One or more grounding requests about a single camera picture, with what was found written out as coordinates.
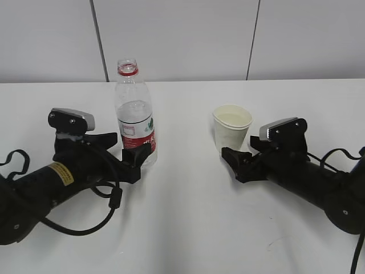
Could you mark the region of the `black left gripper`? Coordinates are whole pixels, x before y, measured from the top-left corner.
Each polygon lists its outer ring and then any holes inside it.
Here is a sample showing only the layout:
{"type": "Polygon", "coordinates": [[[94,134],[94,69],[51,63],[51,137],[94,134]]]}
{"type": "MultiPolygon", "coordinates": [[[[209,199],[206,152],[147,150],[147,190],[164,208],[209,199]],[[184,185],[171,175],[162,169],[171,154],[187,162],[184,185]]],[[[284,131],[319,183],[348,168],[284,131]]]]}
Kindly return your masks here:
{"type": "Polygon", "coordinates": [[[55,188],[91,187],[97,182],[136,183],[141,167],[151,154],[151,144],[122,149],[122,160],[108,149],[117,144],[117,133],[84,135],[55,140],[52,186],[55,188]]]}

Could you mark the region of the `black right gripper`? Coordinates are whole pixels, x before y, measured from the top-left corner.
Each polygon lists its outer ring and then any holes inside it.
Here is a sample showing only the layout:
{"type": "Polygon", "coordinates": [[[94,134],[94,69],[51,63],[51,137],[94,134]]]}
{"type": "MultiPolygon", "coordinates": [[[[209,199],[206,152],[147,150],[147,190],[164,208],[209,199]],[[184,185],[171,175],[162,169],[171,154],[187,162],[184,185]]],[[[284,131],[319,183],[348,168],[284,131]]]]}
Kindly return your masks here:
{"type": "Polygon", "coordinates": [[[221,156],[241,183],[268,180],[295,163],[308,161],[307,144],[298,146],[274,146],[270,141],[251,136],[249,146],[256,152],[236,151],[229,147],[221,149],[221,156]]]}

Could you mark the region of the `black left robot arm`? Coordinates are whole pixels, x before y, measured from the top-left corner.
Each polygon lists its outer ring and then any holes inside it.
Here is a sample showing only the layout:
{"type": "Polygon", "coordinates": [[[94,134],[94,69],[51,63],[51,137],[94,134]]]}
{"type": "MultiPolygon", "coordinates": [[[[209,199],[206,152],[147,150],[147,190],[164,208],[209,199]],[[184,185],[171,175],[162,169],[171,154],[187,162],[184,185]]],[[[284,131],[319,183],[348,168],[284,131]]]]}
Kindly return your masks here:
{"type": "Polygon", "coordinates": [[[122,159],[108,152],[117,142],[116,133],[84,135],[80,139],[56,137],[52,163],[28,173],[30,157],[24,150],[7,155],[9,164],[14,154],[24,157],[21,171],[1,177],[1,245],[22,241],[38,223],[70,236],[86,236],[103,228],[121,206],[121,183],[136,183],[141,166],[152,152],[149,143],[122,150],[122,159]],[[97,225],[74,230],[48,219],[52,209],[91,189],[108,199],[109,212],[97,225]]]}

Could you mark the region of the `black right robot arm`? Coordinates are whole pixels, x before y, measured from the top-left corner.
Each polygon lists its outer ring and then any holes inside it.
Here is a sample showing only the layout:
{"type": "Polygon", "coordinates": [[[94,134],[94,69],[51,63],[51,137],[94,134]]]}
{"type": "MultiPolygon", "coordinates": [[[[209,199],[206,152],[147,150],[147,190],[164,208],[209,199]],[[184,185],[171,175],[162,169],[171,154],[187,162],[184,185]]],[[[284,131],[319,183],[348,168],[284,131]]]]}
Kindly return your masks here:
{"type": "Polygon", "coordinates": [[[339,229],[358,235],[364,229],[364,149],[354,157],[341,149],[356,165],[350,172],[332,171],[326,160],[335,153],[329,151],[319,164],[310,161],[304,139],[298,147],[250,138],[257,154],[224,147],[222,158],[241,183],[271,181],[322,209],[339,229]]]}

